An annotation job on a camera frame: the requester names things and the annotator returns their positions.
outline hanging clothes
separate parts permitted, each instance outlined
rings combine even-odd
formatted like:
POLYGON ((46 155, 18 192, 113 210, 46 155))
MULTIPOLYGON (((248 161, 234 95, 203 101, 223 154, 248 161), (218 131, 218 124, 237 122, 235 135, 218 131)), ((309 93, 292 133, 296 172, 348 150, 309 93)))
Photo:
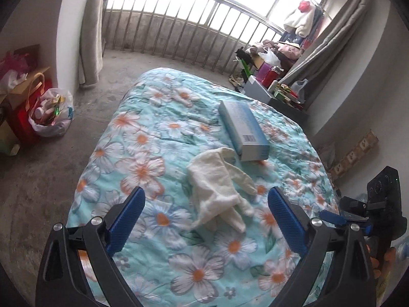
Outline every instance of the hanging clothes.
POLYGON ((316 38, 317 30, 321 28, 323 19, 324 19, 324 13, 322 12, 321 8, 318 6, 315 8, 314 19, 312 21, 312 28, 311 28, 310 34, 306 38, 303 38, 300 35, 297 35, 295 33, 295 28, 293 28, 291 32, 287 32, 287 31, 284 32, 282 37, 280 38, 280 41, 281 42, 286 42, 286 41, 292 42, 304 48, 304 43, 306 41, 312 42, 316 38))
POLYGON ((287 32, 292 32, 295 29, 296 35, 305 38, 312 29, 314 14, 315 5, 310 3, 308 6, 306 1, 302 0, 300 6, 287 16, 284 21, 284 29, 287 32))

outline gift bag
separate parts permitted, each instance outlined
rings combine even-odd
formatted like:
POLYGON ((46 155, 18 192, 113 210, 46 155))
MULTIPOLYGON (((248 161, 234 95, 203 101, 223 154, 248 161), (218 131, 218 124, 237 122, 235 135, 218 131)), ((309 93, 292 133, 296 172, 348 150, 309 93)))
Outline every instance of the gift bag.
POLYGON ((43 73, 35 74, 29 85, 26 101, 8 115, 7 121, 10 128, 22 145, 33 145, 39 140, 39 136, 34 132, 29 123, 29 111, 37 102, 38 97, 42 96, 50 88, 52 88, 52 83, 49 80, 45 80, 43 73))
POLYGON ((42 137, 63 136, 71 124, 74 115, 74 100, 71 93, 65 89, 49 89, 41 97, 37 98, 36 104, 30 108, 28 121, 34 132, 42 137), (50 123, 40 124, 35 121, 34 111, 42 102, 52 102, 53 99, 60 98, 56 106, 50 110, 57 111, 57 115, 51 115, 50 123))

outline floral comforter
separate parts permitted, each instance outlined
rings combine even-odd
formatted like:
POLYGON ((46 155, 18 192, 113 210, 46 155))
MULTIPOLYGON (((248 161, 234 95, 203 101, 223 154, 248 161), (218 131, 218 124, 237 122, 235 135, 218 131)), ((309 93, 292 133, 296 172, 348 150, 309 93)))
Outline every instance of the floral comforter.
MULTIPOLYGON (((120 272, 146 307, 268 306, 291 276, 291 252, 268 209, 267 193, 281 187, 309 216, 337 211, 331 184, 302 129, 281 113, 242 94, 173 69, 144 73, 126 94, 91 155, 75 191, 68 226, 104 216, 135 186, 146 193, 144 211, 124 249, 120 272), (239 234, 227 225, 201 227, 190 203, 186 166, 199 153, 232 147, 218 119, 221 99, 246 102, 271 142, 268 160, 236 166, 258 194, 240 194, 256 210, 239 234)), ((106 303, 85 252, 81 261, 96 299, 106 303)), ((326 260, 308 301, 316 299, 326 260)))

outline blue and white box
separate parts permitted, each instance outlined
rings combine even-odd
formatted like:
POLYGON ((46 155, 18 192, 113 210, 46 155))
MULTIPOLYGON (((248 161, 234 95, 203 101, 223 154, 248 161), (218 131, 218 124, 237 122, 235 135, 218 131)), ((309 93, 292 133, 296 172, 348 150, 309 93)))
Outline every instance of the blue and white box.
POLYGON ((268 158, 270 144, 246 103, 222 100, 219 114, 242 162, 268 158))

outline white jacket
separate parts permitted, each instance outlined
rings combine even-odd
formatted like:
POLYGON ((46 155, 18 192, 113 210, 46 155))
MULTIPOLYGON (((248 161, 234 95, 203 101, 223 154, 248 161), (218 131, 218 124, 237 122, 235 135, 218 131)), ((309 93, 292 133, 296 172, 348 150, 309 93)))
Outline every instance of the white jacket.
POLYGON ((295 34, 302 38, 307 37, 314 22, 315 5, 311 3, 310 10, 302 13, 298 8, 289 14, 284 21, 284 29, 291 32, 295 28, 295 34))

